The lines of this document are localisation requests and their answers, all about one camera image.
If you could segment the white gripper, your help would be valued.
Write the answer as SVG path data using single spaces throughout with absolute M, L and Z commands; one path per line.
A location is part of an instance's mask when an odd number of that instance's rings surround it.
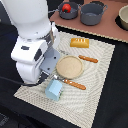
M 51 24 L 51 31 L 42 39 L 17 38 L 11 58 L 16 61 L 17 71 L 25 83 L 35 84 L 41 73 L 52 73 L 60 58 L 56 50 L 59 42 L 59 32 L 54 23 Z

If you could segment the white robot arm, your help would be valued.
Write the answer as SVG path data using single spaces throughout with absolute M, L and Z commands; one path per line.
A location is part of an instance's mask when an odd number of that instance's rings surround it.
M 47 54 L 55 55 L 60 42 L 54 22 L 48 18 L 46 0 L 0 0 L 18 31 L 11 58 L 25 83 L 36 83 Z

